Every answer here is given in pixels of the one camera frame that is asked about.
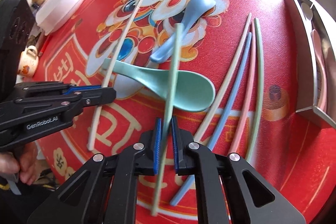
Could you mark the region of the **person's left hand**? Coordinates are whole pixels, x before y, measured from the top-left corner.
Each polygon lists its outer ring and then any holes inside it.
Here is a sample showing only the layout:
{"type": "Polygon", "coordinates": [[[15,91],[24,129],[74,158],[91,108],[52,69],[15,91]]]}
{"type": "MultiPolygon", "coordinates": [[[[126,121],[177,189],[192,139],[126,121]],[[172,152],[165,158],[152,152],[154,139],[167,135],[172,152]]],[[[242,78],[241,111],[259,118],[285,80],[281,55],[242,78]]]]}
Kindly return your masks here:
{"type": "Polygon", "coordinates": [[[1,173],[18,173],[22,183],[31,185],[38,176],[36,169],[37,155],[38,149],[34,142],[26,144],[17,158],[9,152],[3,152],[1,153],[1,173]]]}

